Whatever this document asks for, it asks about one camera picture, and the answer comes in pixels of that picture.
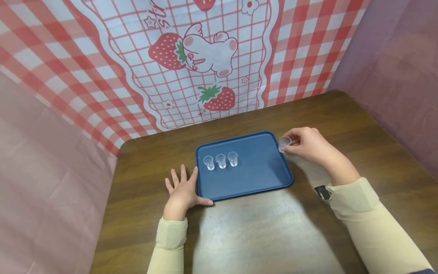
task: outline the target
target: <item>star print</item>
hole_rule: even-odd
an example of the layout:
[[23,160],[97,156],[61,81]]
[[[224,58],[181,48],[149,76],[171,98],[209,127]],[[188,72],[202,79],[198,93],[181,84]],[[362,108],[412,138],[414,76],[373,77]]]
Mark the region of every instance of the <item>star print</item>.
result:
[[157,22],[152,17],[148,16],[144,21],[145,21],[146,25],[148,26],[148,28],[156,28],[155,24]]
[[249,77],[248,76],[245,76],[245,77],[242,78],[242,84],[246,84],[246,83],[248,83],[248,81],[249,81]]

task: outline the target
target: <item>green strawberry leaf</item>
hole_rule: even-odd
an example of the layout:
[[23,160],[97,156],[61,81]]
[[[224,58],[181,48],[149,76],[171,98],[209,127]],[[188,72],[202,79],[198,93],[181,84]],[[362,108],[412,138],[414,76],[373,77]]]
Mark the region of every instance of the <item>green strawberry leaf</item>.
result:
[[186,56],[184,54],[184,48],[183,48],[183,40],[178,39],[175,46],[177,49],[175,50],[175,54],[178,56],[178,61],[183,65],[186,62]]
[[199,97],[198,102],[209,101],[212,98],[216,98],[217,95],[222,91],[222,87],[217,87],[216,84],[212,87],[205,88],[203,86],[199,86],[198,89],[201,91],[201,96]]

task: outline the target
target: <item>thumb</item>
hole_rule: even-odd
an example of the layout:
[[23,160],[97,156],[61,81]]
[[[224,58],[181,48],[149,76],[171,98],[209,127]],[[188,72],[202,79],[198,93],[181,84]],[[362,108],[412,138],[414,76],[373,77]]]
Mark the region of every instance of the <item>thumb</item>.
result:
[[210,199],[198,197],[197,204],[201,206],[212,206],[214,203]]
[[290,154],[300,154],[300,146],[282,146],[281,150]]

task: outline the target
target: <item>left hand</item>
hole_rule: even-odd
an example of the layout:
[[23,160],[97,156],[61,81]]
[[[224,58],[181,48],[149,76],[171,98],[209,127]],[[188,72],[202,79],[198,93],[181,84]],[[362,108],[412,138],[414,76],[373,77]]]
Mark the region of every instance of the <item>left hand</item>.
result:
[[213,201],[196,195],[196,179],[198,177],[198,167],[193,170],[190,179],[187,180],[186,167],[181,165],[181,180],[178,179],[174,169],[170,170],[173,185],[168,178],[165,179],[169,200],[164,207],[163,218],[168,221],[183,221],[189,208],[196,205],[212,206]]

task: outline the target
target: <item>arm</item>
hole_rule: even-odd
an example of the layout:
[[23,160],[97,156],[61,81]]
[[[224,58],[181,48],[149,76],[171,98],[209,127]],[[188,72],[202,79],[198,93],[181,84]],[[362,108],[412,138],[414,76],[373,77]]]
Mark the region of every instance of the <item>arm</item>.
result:
[[330,207],[348,229],[370,273],[412,273],[432,269],[420,249],[380,202],[374,189],[353,164],[315,128],[293,128],[292,145],[284,151],[324,167]]
[[174,169],[171,171],[173,185],[165,179],[170,197],[164,207],[156,236],[156,244],[149,263],[148,274],[184,273],[184,243],[187,234],[186,212],[195,205],[212,206],[213,201],[196,195],[195,186],[198,168],[187,180],[186,168],[181,165],[181,180]]

